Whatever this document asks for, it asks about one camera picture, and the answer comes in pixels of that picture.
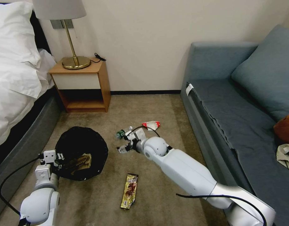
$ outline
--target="blue sofa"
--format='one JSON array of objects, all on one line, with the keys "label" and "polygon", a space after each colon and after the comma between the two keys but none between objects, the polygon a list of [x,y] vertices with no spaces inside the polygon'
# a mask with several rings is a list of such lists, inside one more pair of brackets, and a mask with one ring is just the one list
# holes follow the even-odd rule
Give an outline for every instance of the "blue sofa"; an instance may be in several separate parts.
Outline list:
[{"label": "blue sofa", "polygon": [[[238,185],[289,225],[289,170],[276,161],[276,120],[231,79],[256,50],[250,42],[191,44],[181,97],[207,167],[221,184]],[[193,89],[187,95],[189,84]]]}]

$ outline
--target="trash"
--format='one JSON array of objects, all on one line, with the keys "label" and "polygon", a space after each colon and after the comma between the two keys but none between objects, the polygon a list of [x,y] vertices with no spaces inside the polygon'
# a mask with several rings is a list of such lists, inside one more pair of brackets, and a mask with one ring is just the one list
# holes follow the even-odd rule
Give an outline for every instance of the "trash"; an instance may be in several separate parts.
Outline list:
[{"label": "trash", "polygon": [[137,174],[127,174],[125,191],[123,193],[121,208],[130,209],[131,205],[135,202],[136,188],[138,182]]},{"label": "trash", "polygon": [[130,126],[129,128],[126,128],[126,129],[121,129],[120,131],[118,131],[116,133],[115,136],[116,136],[117,139],[121,139],[121,138],[125,137],[126,133],[131,131],[132,129],[133,129],[132,126]]},{"label": "trash", "polygon": [[152,129],[147,129],[148,131],[156,130],[157,128],[160,127],[160,122],[159,121],[149,121],[149,122],[144,122],[142,123],[143,126],[145,127],[150,127]]}]

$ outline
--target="table lamp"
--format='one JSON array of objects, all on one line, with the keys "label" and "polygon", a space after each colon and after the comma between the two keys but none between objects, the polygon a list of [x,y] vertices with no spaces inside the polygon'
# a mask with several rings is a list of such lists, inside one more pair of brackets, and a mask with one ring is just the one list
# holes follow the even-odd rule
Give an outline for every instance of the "table lamp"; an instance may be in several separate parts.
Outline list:
[{"label": "table lamp", "polygon": [[66,69],[82,69],[91,64],[89,58],[76,56],[68,27],[64,20],[77,19],[86,16],[82,0],[33,0],[35,15],[39,19],[62,20],[65,27],[73,57],[63,59]]}]

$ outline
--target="sofa armrest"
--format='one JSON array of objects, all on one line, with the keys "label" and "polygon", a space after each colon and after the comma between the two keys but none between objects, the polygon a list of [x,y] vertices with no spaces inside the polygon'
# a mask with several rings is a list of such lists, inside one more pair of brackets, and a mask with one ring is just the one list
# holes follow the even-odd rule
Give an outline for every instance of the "sofa armrest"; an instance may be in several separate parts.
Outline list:
[{"label": "sofa armrest", "polygon": [[193,42],[182,89],[190,79],[224,79],[257,48],[252,42]]}]

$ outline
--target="wooden nightstand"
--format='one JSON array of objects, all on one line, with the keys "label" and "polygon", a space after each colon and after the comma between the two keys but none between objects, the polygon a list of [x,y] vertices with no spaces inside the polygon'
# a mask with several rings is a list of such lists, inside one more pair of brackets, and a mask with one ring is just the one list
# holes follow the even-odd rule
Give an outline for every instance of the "wooden nightstand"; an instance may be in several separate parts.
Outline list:
[{"label": "wooden nightstand", "polygon": [[104,61],[91,62],[89,67],[79,70],[68,70],[63,68],[61,60],[49,73],[67,112],[108,112],[111,93]]}]

